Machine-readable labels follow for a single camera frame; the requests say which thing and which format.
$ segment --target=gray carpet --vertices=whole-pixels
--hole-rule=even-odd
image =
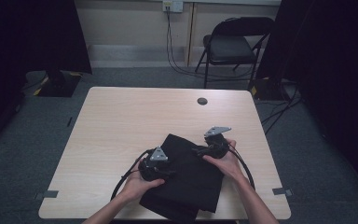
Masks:
[[[211,73],[227,71],[218,68]],[[29,84],[43,75],[28,74]],[[93,86],[199,89],[202,79],[175,73],[171,68],[99,68],[93,75],[82,77],[72,98],[35,97],[32,93],[36,86],[24,91],[20,112],[0,133],[0,223],[81,222],[41,219],[41,201],[34,196],[48,188],[88,89]],[[244,90],[246,83],[219,82],[209,87]],[[280,102],[255,103],[261,120],[284,107],[276,105]],[[70,118],[72,123],[67,127]],[[294,193],[288,198],[292,216],[281,223],[358,223],[358,176],[325,141],[302,103],[283,114],[267,139],[282,184]]]

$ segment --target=black device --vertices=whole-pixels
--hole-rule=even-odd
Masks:
[[[246,174],[248,175],[249,182],[251,186],[255,189],[255,182],[253,180],[252,174],[243,161],[240,153],[233,147],[234,150],[230,149],[230,144],[227,142],[226,138],[222,135],[223,132],[230,131],[231,128],[228,127],[212,127],[208,132],[205,133],[204,138],[205,142],[208,144],[207,147],[198,146],[192,148],[194,153],[199,156],[203,157],[204,155],[211,156],[215,159],[223,158],[226,153],[229,151],[234,154],[235,157],[240,161],[243,169],[245,170]]]
[[[155,179],[168,179],[175,174],[175,171],[168,169],[168,157],[161,147],[156,147],[153,153],[149,154],[146,159],[139,163],[138,169],[141,176],[146,181]]]
[[[212,127],[204,135],[205,142],[208,146],[198,146],[192,148],[192,150],[199,157],[208,155],[215,159],[223,158],[229,150],[229,145],[222,133],[230,130],[231,128],[228,127]]]
[[[159,178],[167,179],[175,174],[175,171],[168,170],[168,157],[165,155],[161,147],[148,149],[135,160],[135,163],[130,167],[127,173],[121,177],[120,181],[118,181],[110,200],[116,197],[118,190],[120,189],[124,181],[127,179],[127,177],[132,172],[135,172],[132,170],[133,167],[146,153],[148,154],[148,156],[138,165],[139,172],[141,173],[141,176],[144,180],[152,181]]]

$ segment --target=silver bracket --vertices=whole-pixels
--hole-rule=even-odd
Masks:
[[[156,147],[152,156],[150,157],[151,161],[168,161],[168,157],[165,155],[161,147]]]
[[[208,130],[208,132],[206,132],[204,134],[205,137],[210,137],[210,136],[214,136],[214,135],[217,135],[217,134],[220,134],[220,133],[224,133],[224,132],[227,132],[227,131],[230,131],[231,128],[228,128],[228,127],[212,127],[210,130]]]

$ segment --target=hand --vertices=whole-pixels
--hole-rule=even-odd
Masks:
[[[230,149],[235,150],[234,148],[237,145],[237,142],[231,139],[226,140]],[[243,175],[238,159],[231,152],[226,153],[221,159],[215,159],[208,155],[205,155],[202,158],[215,165],[224,175],[231,179],[237,179],[240,175]]]
[[[129,201],[136,200],[144,193],[151,188],[155,188],[165,183],[163,179],[156,179],[153,181],[145,181],[140,172],[137,171],[139,166],[139,161],[136,163],[132,169],[132,173],[127,178],[126,184],[124,185],[123,190],[119,193],[125,196]]]

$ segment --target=black curtain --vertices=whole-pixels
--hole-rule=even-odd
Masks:
[[[0,119],[30,71],[91,74],[73,0],[0,0]]]
[[[264,57],[257,78],[297,81],[358,173],[358,0],[282,0]]]

